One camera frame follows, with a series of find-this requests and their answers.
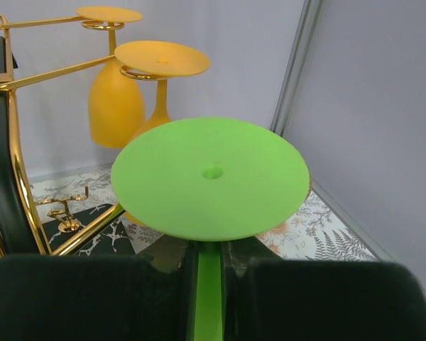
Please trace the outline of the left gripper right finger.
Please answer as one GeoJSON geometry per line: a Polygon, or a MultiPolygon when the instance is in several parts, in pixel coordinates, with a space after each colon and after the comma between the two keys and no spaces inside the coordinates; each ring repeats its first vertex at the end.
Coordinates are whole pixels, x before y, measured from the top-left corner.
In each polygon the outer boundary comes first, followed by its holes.
{"type": "Polygon", "coordinates": [[[417,279],[382,261],[285,260],[223,242],[226,340],[426,340],[417,279]]]}

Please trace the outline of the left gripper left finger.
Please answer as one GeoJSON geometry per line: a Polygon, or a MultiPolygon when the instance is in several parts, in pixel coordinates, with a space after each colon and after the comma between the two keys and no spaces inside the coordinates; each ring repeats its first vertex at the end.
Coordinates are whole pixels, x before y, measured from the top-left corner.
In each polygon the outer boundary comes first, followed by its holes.
{"type": "Polygon", "coordinates": [[[0,340],[184,340],[198,250],[164,236],[136,255],[0,258],[0,340]]]}

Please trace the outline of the green wine glass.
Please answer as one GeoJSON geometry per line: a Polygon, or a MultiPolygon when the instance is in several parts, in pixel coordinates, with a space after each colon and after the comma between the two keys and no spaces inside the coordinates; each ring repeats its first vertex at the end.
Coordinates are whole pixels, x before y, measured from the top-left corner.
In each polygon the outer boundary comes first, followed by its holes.
{"type": "Polygon", "coordinates": [[[163,234],[200,244],[194,340],[221,340],[221,243],[286,221],[304,203],[310,174],[279,135],[227,118],[182,119],[128,144],[111,168],[119,204],[163,234]]]}

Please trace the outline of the gold wine glass rack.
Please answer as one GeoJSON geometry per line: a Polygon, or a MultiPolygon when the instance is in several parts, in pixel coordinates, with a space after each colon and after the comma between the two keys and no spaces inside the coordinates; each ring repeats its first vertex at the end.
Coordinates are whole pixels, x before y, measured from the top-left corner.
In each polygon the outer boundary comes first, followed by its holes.
{"type": "Polygon", "coordinates": [[[80,8],[76,16],[67,18],[16,23],[9,23],[0,14],[0,258],[8,254],[74,254],[124,213],[120,205],[113,205],[58,248],[51,249],[23,162],[16,90],[86,70],[112,61],[115,57],[109,54],[96,60],[15,80],[13,72],[17,64],[11,50],[10,30],[79,21],[85,28],[108,32],[109,49],[113,51],[116,47],[114,32],[126,23],[140,19],[141,15],[135,11],[105,6],[80,8]]]}

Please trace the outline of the orange wine glass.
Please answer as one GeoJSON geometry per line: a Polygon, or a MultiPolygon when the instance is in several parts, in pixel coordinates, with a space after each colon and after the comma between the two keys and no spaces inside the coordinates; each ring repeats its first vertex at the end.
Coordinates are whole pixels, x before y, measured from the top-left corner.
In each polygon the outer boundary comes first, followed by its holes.
{"type": "Polygon", "coordinates": [[[137,40],[114,51],[122,64],[120,73],[132,80],[155,81],[155,107],[152,115],[131,135],[129,141],[157,126],[171,122],[168,114],[168,80],[172,77],[200,75],[210,66],[201,51],[178,43],[161,40],[137,40]]]}
{"type": "MultiPolygon", "coordinates": [[[[76,14],[85,19],[83,27],[108,32],[110,55],[117,47],[116,31],[143,18],[137,11],[111,6],[84,6],[76,14]]],[[[106,148],[123,148],[145,122],[143,95],[136,81],[121,74],[121,66],[116,58],[107,61],[89,91],[90,136],[106,148]]]]}

